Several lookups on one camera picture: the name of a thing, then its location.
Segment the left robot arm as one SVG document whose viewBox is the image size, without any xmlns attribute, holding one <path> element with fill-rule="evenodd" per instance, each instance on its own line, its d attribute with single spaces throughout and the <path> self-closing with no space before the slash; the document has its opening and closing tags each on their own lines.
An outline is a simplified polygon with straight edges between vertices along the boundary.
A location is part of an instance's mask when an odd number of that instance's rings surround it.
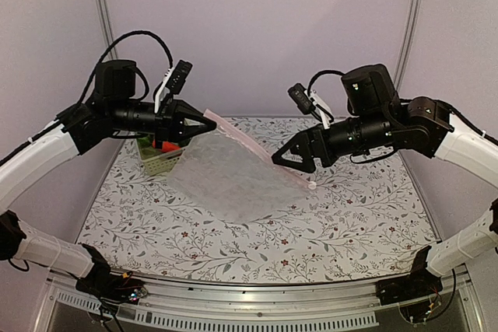
<svg viewBox="0 0 498 332">
<path fill-rule="evenodd" d="M 165 75 L 153 102 L 135 95 L 135 80 L 143 77 L 131 60 L 100 62 L 95 86 L 85 103 L 57 115 L 40 134 L 1 162 L 1 259 L 62 271 L 76 288 L 119 302 L 142 296 L 144 284 L 130 271 L 116 275 L 103 255 L 87 244 L 71 244 L 41 232 L 18 218 L 10 205 L 53 169 L 88 152 L 119 131 L 137 137 L 152 135 L 156 145 L 181 143 L 216 129 L 216 122 L 183 100 L 176 99 L 192 68 L 179 61 Z"/>
</svg>

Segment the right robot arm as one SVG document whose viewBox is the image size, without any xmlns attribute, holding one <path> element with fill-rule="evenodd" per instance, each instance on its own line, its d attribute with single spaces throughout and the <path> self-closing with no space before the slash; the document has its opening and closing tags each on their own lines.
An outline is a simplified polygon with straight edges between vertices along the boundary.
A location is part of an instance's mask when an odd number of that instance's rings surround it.
<svg viewBox="0 0 498 332">
<path fill-rule="evenodd" d="M 314 161 L 332 166 L 342 156 L 366 156 L 378 147 L 414 150 L 430 159 L 452 163 L 497 185 L 497 140 L 479 130 L 455 107 L 442 100 L 399 97 L 387 68 L 365 65 L 337 75 L 347 95 L 350 117 L 335 123 L 330 110 L 312 98 L 311 86 L 297 83 L 288 90 L 302 114 L 323 113 L 320 124 L 298 132 L 272 155 L 279 166 L 313 173 Z M 407 275 L 379 281 L 379 299 L 399 301 L 440 291 L 440 279 L 458 265 L 497 246 L 497 203 L 468 227 L 443 242 L 419 250 Z"/>
</svg>

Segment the clear zip top bag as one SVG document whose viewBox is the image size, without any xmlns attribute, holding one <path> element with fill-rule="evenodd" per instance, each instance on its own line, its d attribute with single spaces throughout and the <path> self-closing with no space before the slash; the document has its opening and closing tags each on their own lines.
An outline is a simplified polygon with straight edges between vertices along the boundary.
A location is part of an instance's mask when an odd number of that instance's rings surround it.
<svg viewBox="0 0 498 332">
<path fill-rule="evenodd" d="M 216 129 L 194 137 L 167 184 L 229 223 L 248 223 L 303 201 L 316 183 L 272 163 L 253 138 L 206 110 Z"/>
</svg>

